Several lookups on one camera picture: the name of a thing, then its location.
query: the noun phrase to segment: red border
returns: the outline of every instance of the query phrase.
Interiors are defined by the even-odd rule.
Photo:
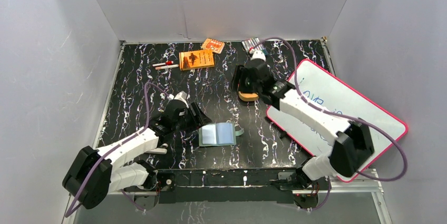
[[[340,79],[338,79],[337,77],[335,77],[334,75],[330,74],[330,73],[327,72],[324,68],[320,67],[319,65],[317,65],[317,64],[314,63],[313,61],[311,61],[311,60],[309,60],[309,59],[302,60],[302,61],[299,63],[299,65],[298,65],[298,67],[297,67],[296,69],[298,70],[299,66],[301,66],[301,64],[302,64],[303,62],[306,62],[306,61],[309,61],[310,63],[312,63],[312,64],[314,64],[315,66],[319,67],[321,70],[323,70],[324,72],[326,72],[326,74],[332,76],[334,79],[336,79],[336,80],[338,80],[339,82],[343,83],[346,87],[348,87],[349,89],[351,89],[352,91],[354,91],[355,93],[357,93],[358,95],[360,95],[361,97],[363,97],[364,99],[368,100],[369,103],[374,104],[376,107],[378,107],[379,109],[381,109],[382,111],[384,111],[386,114],[388,114],[389,116],[393,117],[395,120],[401,122],[401,123],[405,126],[405,132],[403,132],[399,137],[397,137],[397,138],[396,138],[396,141],[400,140],[400,139],[402,138],[402,136],[404,136],[404,135],[406,135],[406,134],[408,133],[408,125],[405,124],[405,122],[403,122],[402,120],[400,120],[400,119],[397,118],[396,116],[392,115],[389,111],[387,111],[387,110],[383,109],[382,107],[378,106],[376,103],[374,103],[373,101],[371,101],[369,98],[365,97],[362,93],[356,91],[354,88],[352,88],[351,86],[347,85],[347,84],[344,83],[342,80],[340,80]],[[277,124],[274,120],[272,120],[272,119],[270,118],[270,116],[268,115],[267,112],[268,112],[268,110],[270,109],[270,107],[271,107],[271,106],[269,106],[269,107],[267,108],[267,110],[266,110],[266,115],[267,115],[267,117],[268,117],[271,121],[273,121],[273,123],[275,123],[279,128],[281,128],[283,131],[285,131],[280,125],[278,125],[278,124]],[[295,141],[296,143],[298,143],[304,150],[306,150],[309,154],[313,155],[309,150],[307,150],[303,145],[301,145],[301,144],[300,144],[300,143],[299,143],[299,142],[298,142],[292,135],[290,135],[289,133],[287,133],[287,134],[288,134],[292,139],[294,139],[294,141]],[[390,145],[388,145],[388,147],[387,147],[385,150],[383,150],[379,155],[377,155],[376,158],[374,158],[374,160],[372,160],[370,163],[368,163],[368,165],[365,166],[365,168],[364,168],[363,170],[361,170],[361,171],[364,171],[366,168],[368,168],[368,166],[370,166],[371,163],[375,162],[375,161],[376,161],[380,156],[382,156],[383,153],[385,153],[385,152],[386,152],[392,145],[393,145],[393,144],[390,143]],[[345,183],[349,183],[349,182],[351,182],[352,180],[354,180],[357,176],[358,176],[358,174],[356,174],[355,176],[353,176],[352,179],[349,180],[349,181],[345,181],[345,180],[341,179],[340,177],[338,177],[338,178],[339,178],[341,181],[345,182]]]

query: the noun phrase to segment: red-bordered whiteboard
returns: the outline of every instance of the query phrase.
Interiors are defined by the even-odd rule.
[[[296,72],[299,89],[313,102],[325,106],[330,111],[362,118],[377,125],[396,140],[407,133],[408,127],[404,122],[314,62],[301,61]],[[295,85],[293,77],[294,74],[290,76],[289,82]],[[267,109],[267,116],[311,155],[320,155],[332,149],[321,135],[298,119],[271,106]],[[370,128],[370,132],[375,153],[361,167],[362,171],[392,146],[387,138],[374,129]],[[344,182],[351,182],[356,176],[357,174],[350,178],[344,176],[338,178]]]

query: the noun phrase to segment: white wall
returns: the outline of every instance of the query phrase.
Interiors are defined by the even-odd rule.
[[[96,0],[0,0],[0,223],[60,223],[119,53]]]
[[[337,75],[408,123],[407,175],[383,183],[394,223],[447,217],[447,0],[347,0],[328,40]],[[402,167],[391,149],[381,177]]]
[[[320,38],[346,0],[98,0],[120,40]]]

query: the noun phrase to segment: black marble table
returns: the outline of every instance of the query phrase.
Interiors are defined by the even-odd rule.
[[[319,40],[291,42],[298,61],[309,58],[326,70],[328,65]],[[167,60],[179,61],[179,52],[200,50],[202,43],[127,44],[110,98],[99,147],[123,139],[144,126],[146,110],[143,86],[156,83],[171,94],[188,93],[188,102],[197,102],[213,122],[231,121],[245,133],[237,145],[199,147],[197,132],[175,133],[168,140],[166,155],[143,154],[143,159],[158,169],[234,169],[295,167],[309,155],[266,118],[267,105],[244,103],[231,91],[230,82],[236,65],[244,64],[247,54],[240,42],[227,42],[221,54],[215,54],[216,66],[193,71],[179,68],[155,70],[151,65]],[[294,70],[293,58],[282,42],[266,43],[267,63],[277,79],[288,79]],[[149,89],[151,112],[162,110],[166,97]]]

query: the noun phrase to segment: gray floor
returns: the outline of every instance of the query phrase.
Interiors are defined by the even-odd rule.
[[[147,209],[154,197],[139,198]],[[245,223],[380,223],[371,193],[333,193],[324,207],[310,214],[298,211],[292,204],[275,202],[188,202],[158,204],[145,214],[123,195],[109,195],[96,208],[81,208],[76,224],[245,224]]]

